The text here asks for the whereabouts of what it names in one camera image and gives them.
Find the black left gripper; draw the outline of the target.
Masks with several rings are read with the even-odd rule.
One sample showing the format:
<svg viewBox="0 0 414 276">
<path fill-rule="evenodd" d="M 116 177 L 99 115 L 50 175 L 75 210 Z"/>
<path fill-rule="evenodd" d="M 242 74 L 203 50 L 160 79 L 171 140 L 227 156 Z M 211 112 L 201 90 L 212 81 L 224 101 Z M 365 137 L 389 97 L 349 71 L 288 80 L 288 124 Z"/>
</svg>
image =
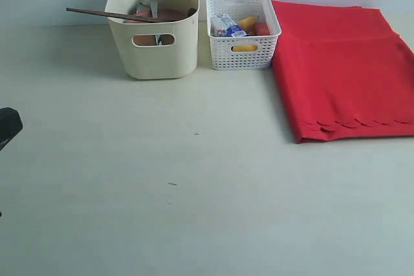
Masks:
<svg viewBox="0 0 414 276">
<path fill-rule="evenodd" d="M 23 122 L 17 110 L 11 107 L 0 109 L 0 150 L 2 150 L 21 130 Z"/>
</svg>

